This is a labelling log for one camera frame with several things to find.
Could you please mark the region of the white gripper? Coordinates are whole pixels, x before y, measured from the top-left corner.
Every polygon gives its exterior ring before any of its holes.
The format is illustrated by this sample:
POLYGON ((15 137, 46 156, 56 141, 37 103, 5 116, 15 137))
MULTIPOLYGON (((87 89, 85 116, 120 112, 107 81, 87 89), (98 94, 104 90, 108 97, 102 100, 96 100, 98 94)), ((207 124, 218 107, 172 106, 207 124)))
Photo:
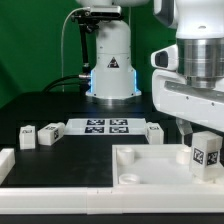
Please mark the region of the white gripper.
POLYGON ((156 69, 152 75, 152 97, 156 109, 177 117, 183 144, 192 143, 191 123, 224 132, 224 78, 211 89, 198 89, 171 71, 156 69))

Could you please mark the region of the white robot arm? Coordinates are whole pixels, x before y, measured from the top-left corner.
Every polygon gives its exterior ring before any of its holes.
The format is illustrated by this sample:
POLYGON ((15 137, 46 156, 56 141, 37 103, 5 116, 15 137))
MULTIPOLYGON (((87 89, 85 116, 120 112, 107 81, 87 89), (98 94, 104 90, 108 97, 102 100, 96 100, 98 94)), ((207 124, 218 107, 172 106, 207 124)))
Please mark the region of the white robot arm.
POLYGON ((96 30, 86 95, 101 102, 152 93, 189 130, 224 132, 224 0, 76 0, 96 30))

